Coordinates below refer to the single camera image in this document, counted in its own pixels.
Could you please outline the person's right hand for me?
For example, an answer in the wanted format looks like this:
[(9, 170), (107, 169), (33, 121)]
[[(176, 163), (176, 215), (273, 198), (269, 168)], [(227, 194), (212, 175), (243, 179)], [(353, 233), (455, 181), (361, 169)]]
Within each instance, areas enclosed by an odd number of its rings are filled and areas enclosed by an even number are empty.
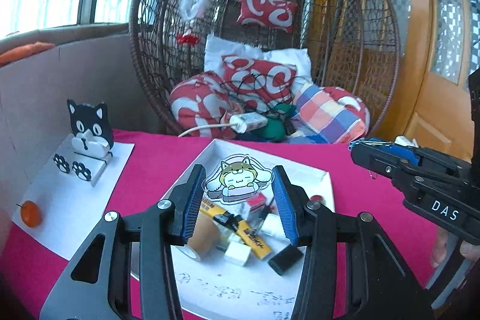
[[(437, 230), (435, 242), (430, 256), (430, 264), (437, 268), (447, 256), (448, 232), (441, 227)], [(480, 247), (463, 241), (459, 249), (460, 254), (471, 262), (476, 262), (480, 257)]]

